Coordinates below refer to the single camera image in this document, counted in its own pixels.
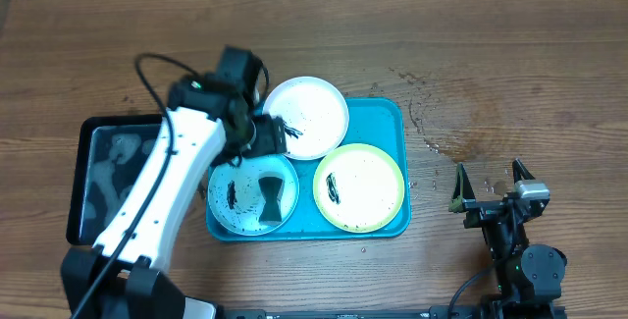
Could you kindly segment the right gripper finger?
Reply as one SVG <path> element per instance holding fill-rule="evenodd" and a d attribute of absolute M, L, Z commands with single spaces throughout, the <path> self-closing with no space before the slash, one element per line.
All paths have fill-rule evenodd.
<path fill-rule="evenodd" d="M 455 188 L 448 206 L 452 213 L 466 212 L 471 204 L 476 202 L 476 196 L 462 163 L 456 167 Z"/>
<path fill-rule="evenodd" d="M 516 184 L 520 181 L 529 181 L 535 177 L 528 171 L 523 162 L 519 158 L 512 161 L 513 182 Z"/>

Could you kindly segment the green scouring sponge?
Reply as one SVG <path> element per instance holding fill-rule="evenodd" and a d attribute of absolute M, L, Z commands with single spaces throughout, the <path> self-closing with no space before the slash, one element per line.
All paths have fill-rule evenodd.
<path fill-rule="evenodd" d="M 261 224 L 279 224 L 283 221 L 281 192 L 284 181 L 278 177 L 263 177 L 258 181 L 264 206 L 258 221 Z"/>

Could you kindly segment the light blue plate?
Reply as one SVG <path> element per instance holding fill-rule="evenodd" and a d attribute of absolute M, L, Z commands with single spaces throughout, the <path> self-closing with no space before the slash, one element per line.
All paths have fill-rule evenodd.
<path fill-rule="evenodd" d="M 281 192 L 283 221 L 261 224 L 264 206 L 258 181 L 278 177 L 284 181 Z M 245 159 L 237 167 L 229 164 L 212 168 L 207 187 L 207 228 L 223 241 L 270 239 L 294 212 L 299 198 L 299 180 L 292 164 L 282 155 Z"/>

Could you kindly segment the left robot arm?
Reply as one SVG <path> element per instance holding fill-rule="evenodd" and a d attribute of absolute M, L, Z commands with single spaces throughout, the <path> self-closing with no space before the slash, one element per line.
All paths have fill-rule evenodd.
<path fill-rule="evenodd" d="M 116 216 L 89 250 L 66 254 L 61 276 L 74 318 L 221 318 L 223 308 L 187 296 L 168 278 L 184 215 L 205 172 L 246 158 L 283 154 L 284 123 L 261 114 L 258 80 L 268 70 L 228 46 L 215 72 L 186 74 L 157 105 L 162 125 Z"/>

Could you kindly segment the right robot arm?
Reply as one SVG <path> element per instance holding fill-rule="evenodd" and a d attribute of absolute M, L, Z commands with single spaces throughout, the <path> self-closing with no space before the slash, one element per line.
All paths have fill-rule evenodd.
<path fill-rule="evenodd" d="M 479 228 L 492 264 L 467 280 L 451 298 L 447 318 L 564 318 L 561 297 L 568 260 L 563 252 L 545 244 L 531 244 L 524 224 L 540 217 L 550 203 L 546 184 L 535 179 L 524 164 L 512 162 L 513 191 L 496 201 L 478 201 L 462 164 L 448 210 L 465 215 L 466 229 Z M 494 273 L 497 294 L 484 295 L 476 306 L 456 303 L 476 281 Z"/>

